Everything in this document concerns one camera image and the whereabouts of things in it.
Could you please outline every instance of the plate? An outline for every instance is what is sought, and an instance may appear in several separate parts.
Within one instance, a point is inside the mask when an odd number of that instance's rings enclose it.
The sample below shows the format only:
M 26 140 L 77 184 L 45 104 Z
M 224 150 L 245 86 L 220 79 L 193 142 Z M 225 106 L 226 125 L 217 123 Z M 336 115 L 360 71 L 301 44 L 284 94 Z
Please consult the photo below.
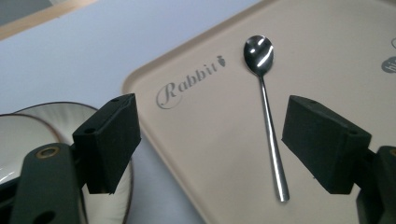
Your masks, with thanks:
M 91 106 L 69 102 L 35 105 L 17 111 L 12 116 L 22 118 L 26 117 L 32 120 L 40 120 L 41 126 L 43 126 L 43 124 L 46 124 L 44 126 L 48 127 L 48 129 L 52 132 L 43 132 L 40 129 L 35 129 L 35 127 L 24 126 L 23 121 L 20 121 L 19 123 L 9 123 L 10 128 L 8 129 L 8 131 L 12 130 L 13 132 L 17 132 L 19 129 L 22 130 L 21 126 L 23 126 L 24 130 L 28 130 L 26 132 L 40 134 L 40 136 L 47 136 L 52 133 L 53 136 L 56 136 L 56 142 L 62 142 L 71 145 L 73 144 L 73 132 L 86 119 L 93 115 L 95 111 L 96 109 Z M 14 141 L 14 144 L 16 145 L 20 142 L 18 141 L 18 138 L 15 137 L 10 137 L 8 139 L 15 139 L 16 141 Z M 35 136 L 29 137 L 29 141 L 35 141 L 35 139 Z M 46 139 L 43 139 L 40 144 L 36 144 L 36 147 L 46 145 L 51 142 L 55 141 L 52 139 L 48 139 L 47 137 Z M 26 148 L 25 150 L 22 150 L 20 152 L 22 155 L 25 155 L 27 152 L 35 149 L 36 147 L 18 148 Z M 12 164 L 21 164 L 21 161 L 15 161 Z M 129 206 L 132 200 L 133 179 L 133 164 L 131 161 L 125 169 L 125 172 L 114 194 L 90 194 L 87 187 L 84 186 L 82 191 L 84 195 L 84 201 L 89 222 L 94 224 L 124 223 L 128 216 Z
M 54 142 L 60 142 L 60 137 L 43 120 L 25 115 L 1 115 L 0 185 L 20 176 L 27 152 Z

